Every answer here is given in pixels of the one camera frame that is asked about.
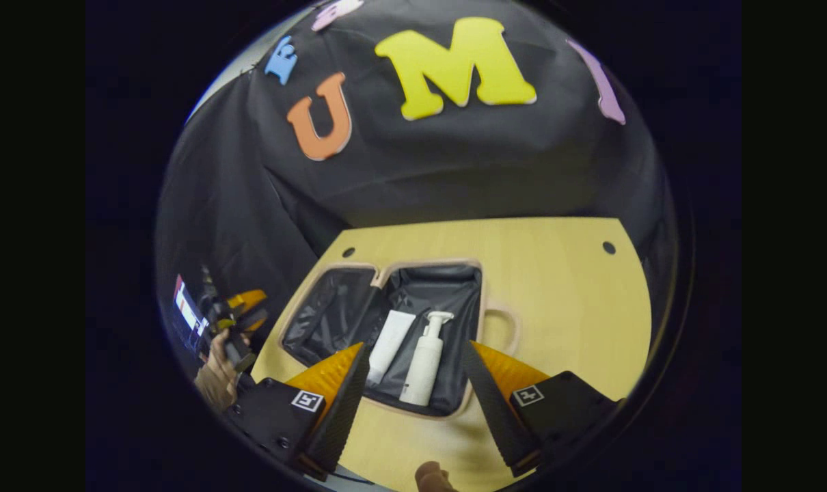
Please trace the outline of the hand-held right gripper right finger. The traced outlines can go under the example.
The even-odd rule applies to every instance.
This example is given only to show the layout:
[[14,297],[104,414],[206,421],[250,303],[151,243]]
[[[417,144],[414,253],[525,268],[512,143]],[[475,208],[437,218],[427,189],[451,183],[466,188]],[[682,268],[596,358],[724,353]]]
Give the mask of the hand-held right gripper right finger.
[[582,457],[623,406],[572,371],[548,376],[475,340],[461,364],[514,477]]

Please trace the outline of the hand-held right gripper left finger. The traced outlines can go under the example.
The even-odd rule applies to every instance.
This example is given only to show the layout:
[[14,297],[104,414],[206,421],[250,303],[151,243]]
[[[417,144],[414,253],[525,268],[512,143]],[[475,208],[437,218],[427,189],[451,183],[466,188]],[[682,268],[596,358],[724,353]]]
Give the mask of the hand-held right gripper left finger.
[[255,450],[325,482],[338,467],[370,370],[363,342],[342,349],[286,382],[263,378],[239,390],[230,425]]

